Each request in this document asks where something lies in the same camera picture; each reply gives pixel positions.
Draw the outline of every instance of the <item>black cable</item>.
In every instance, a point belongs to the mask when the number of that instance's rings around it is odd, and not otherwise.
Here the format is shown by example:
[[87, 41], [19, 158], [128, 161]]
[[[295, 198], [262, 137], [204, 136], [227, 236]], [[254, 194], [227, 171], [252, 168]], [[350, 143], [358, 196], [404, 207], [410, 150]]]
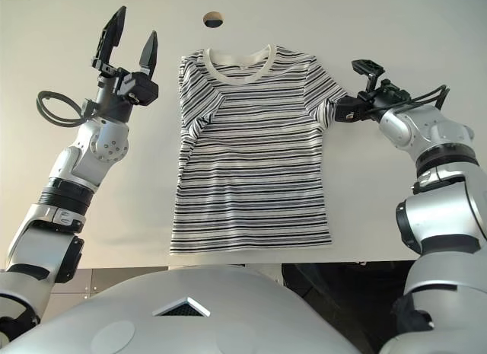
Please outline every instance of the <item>black cable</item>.
[[[426, 97], [429, 97], [429, 96], [431, 96], [431, 95], [433, 95], [435, 93], [438, 93], [439, 91], [441, 91], [441, 93], [439, 95], [437, 95], [436, 97], [433, 97], [433, 98], [431, 98], [429, 100], [424, 100], [423, 102], [416, 103], [418, 100], [421, 100], [421, 99], [424, 99]], [[419, 97], [415, 97], [414, 99], [400, 101], [399, 103], [395, 103], [395, 104], [391, 104], [391, 105], [386, 105], [384, 107], [373, 108], [373, 109], [370, 109], [367, 112], [365, 112], [365, 114], [371, 114], [371, 113], [375, 113], [375, 112], [380, 111], [380, 110], [389, 110], [389, 109], [394, 108], [394, 107], [401, 107], [402, 105], [412, 104], [412, 107], [407, 107], [407, 108], [404, 108], [404, 109], [401, 109], [401, 110], [396, 111], [396, 113], [402, 113], [402, 112], [404, 112], [406, 110], [411, 110], [413, 108], [420, 107], [421, 105], [431, 103], [432, 101], [440, 100], [442, 97], [446, 97], [446, 94], [447, 93], [445, 94], [444, 93], [445, 91], [447, 92], [447, 86], [446, 85], [438, 86], [433, 91], [430, 91], [429, 93], [423, 94], [423, 95], [421, 95]]]
[[[47, 107], [44, 105], [43, 102], [44, 99], [50, 99], [50, 98], [57, 99], [68, 104], [79, 115], [79, 118], [62, 118], [52, 113], [49, 109], [47, 109]], [[66, 97], [65, 95], [60, 93], [55, 93], [53, 91], [41, 91], [37, 95], [36, 105], [39, 114], [45, 120], [54, 124], [55, 126], [77, 127], [88, 120], [88, 118], [83, 116], [81, 108], [71, 98]]]

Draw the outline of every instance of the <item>striped t-shirt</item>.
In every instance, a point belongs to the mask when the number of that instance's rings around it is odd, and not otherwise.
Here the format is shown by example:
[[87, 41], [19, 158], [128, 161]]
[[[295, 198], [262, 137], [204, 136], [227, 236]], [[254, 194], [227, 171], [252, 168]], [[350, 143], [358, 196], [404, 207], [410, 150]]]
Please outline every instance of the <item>striped t-shirt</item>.
[[267, 46], [183, 57], [172, 254], [331, 244], [321, 184], [329, 105], [314, 56]]

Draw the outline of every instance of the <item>white robot link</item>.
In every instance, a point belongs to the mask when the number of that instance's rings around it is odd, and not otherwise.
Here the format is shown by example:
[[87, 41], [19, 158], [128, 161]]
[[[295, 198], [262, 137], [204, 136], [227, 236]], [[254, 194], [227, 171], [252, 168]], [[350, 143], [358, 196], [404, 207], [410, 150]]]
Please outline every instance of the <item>white robot link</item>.
[[[82, 109], [57, 93], [41, 92], [37, 99], [50, 122], [81, 127], [30, 207], [0, 274], [2, 353], [358, 353], [295, 293], [239, 266], [139, 276], [40, 324], [53, 285], [75, 274], [83, 246], [78, 234], [91, 197], [128, 151], [132, 107], [158, 97], [151, 80], [155, 32], [139, 72], [109, 64], [125, 11], [119, 9], [103, 29], [92, 62], [100, 71], [97, 99]], [[396, 219], [403, 242], [420, 258], [396, 305], [399, 335], [380, 352], [485, 353], [487, 176], [473, 151], [473, 131], [440, 113], [445, 86], [412, 99], [389, 80], [376, 88], [384, 69], [374, 62], [352, 65], [368, 76], [368, 85], [333, 105], [335, 119], [377, 121], [417, 170], [413, 195], [398, 205]], [[49, 97], [70, 104], [80, 117], [52, 114], [43, 104]]]

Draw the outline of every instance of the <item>silver robot arm segment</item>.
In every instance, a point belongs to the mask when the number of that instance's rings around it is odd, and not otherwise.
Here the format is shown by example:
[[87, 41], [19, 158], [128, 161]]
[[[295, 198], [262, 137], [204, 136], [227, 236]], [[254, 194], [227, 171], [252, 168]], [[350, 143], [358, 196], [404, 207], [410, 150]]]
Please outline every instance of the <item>silver robot arm segment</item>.
[[368, 86], [356, 98], [339, 100], [336, 120], [377, 121], [394, 146], [409, 153], [417, 173], [396, 220], [404, 244], [420, 257], [394, 308], [399, 335], [380, 353], [484, 353], [487, 175], [473, 151], [473, 131], [440, 113], [446, 86], [412, 99], [387, 79], [376, 89], [384, 69], [374, 62], [352, 66], [369, 77]]
[[64, 95], [43, 91], [38, 98], [38, 110], [51, 123], [80, 128], [74, 143], [57, 158], [38, 203], [30, 207], [9, 248], [6, 271], [0, 274], [0, 347], [2, 340], [12, 341], [35, 327], [53, 285], [74, 276], [84, 243], [77, 234], [108, 170], [126, 156], [126, 123], [132, 108], [149, 105], [158, 97], [158, 86], [151, 80], [158, 47], [155, 32], [142, 52], [139, 72], [109, 64], [125, 12], [121, 7], [103, 29], [92, 62], [101, 72], [97, 99], [85, 101], [82, 110], [77, 110], [79, 119], [55, 116], [43, 104], [43, 98], [54, 97], [73, 106]]

